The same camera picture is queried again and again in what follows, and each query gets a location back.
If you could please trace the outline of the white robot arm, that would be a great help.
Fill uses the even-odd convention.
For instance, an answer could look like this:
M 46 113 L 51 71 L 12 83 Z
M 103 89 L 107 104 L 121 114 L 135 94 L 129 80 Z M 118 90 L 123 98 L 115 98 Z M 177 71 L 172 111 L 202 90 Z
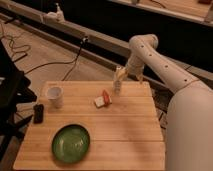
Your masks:
M 173 93 L 167 110 L 165 171 L 213 171 L 213 89 L 157 52 L 154 34 L 129 40 L 123 71 L 138 78 L 148 66 Z

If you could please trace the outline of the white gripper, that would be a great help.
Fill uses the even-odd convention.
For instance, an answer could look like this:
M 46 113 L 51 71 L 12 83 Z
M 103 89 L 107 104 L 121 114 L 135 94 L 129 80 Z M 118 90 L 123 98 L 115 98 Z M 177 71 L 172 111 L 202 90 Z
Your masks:
M 116 79 L 122 81 L 127 77 L 127 73 L 134 75 L 140 84 L 143 84 L 144 62 L 137 56 L 131 55 L 126 66 L 116 69 Z

